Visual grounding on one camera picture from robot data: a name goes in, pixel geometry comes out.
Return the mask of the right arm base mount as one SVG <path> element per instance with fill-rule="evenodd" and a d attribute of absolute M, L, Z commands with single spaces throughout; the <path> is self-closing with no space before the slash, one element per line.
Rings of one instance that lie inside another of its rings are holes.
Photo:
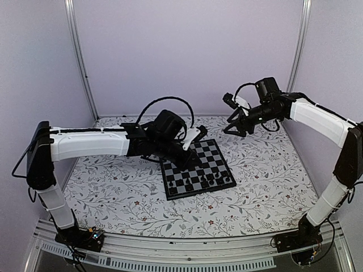
<path fill-rule="evenodd" d="M 319 244 L 323 241 L 323 238 L 320 232 L 302 236 L 299 234 L 299 231 L 291 231 L 276 234 L 272 240 L 277 251 L 281 253 Z"/>

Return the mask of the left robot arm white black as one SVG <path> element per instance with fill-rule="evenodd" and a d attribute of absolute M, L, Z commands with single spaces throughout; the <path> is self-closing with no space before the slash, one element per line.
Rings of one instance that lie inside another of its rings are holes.
<path fill-rule="evenodd" d="M 57 185 L 54 163 L 71 158 L 98 155 L 141 157 L 156 156 L 171 161 L 185 170 L 201 164 L 190 147 L 207 134 L 204 126 L 186 127 L 184 120 L 169 110 L 163 110 L 154 121 L 140 125 L 124 123 L 101 128 L 58 128 L 49 122 L 38 124 L 31 143 L 22 155 L 27 160 L 28 186 L 37 192 L 51 214 L 56 227 L 72 246 L 84 241 L 75 216 Z"/>

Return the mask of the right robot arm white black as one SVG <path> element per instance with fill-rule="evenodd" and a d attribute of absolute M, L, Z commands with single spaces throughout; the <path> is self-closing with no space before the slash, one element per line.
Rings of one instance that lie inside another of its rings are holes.
<path fill-rule="evenodd" d="M 275 78 L 247 82 L 225 92 L 230 114 L 225 134 L 247 138 L 264 129 L 283 130 L 318 195 L 292 230 L 277 234 L 277 246 L 305 247 L 321 238 L 320 228 L 336 216 L 362 182 L 362 122 L 353 121 L 314 102 L 302 92 L 285 92 Z"/>

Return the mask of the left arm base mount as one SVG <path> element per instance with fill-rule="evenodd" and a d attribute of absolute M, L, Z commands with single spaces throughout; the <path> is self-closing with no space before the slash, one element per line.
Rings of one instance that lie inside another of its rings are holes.
<path fill-rule="evenodd" d="M 58 229 L 55 241 L 69 247 L 101 252 L 104 243 L 104 231 L 96 227 L 80 229 L 77 226 Z"/>

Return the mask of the black silver chess board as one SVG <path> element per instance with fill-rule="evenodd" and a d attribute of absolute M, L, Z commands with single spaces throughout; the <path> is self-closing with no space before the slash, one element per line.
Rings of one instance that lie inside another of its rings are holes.
<path fill-rule="evenodd" d="M 201 167 L 192 167 L 185 171 L 181 171 L 170 161 L 161 162 L 164 189 L 168 201 L 191 197 L 206 192 L 224 190 L 237 185 L 236 180 L 215 139 L 192 143 L 191 149 L 195 150 L 198 157 L 201 159 Z M 206 176 L 208 174 L 213 174 L 214 176 L 216 172 L 219 172 L 221 177 L 218 179 L 214 178 L 214 184 L 209 185 Z M 207 188 L 202 188 L 200 180 L 201 176 L 205 176 L 206 184 L 208 185 Z M 225 176 L 230 177 L 230 182 L 228 184 L 224 183 Z M 183 186 L 176 185 L 176 181 L 179 179 L 183 179 Z M 190 192 L 185 190 L 186 179 L 190 179 L 193 185 L 193 190 Z M 173 182 L 174 186 L 169 187 L 169 182 Z"/>

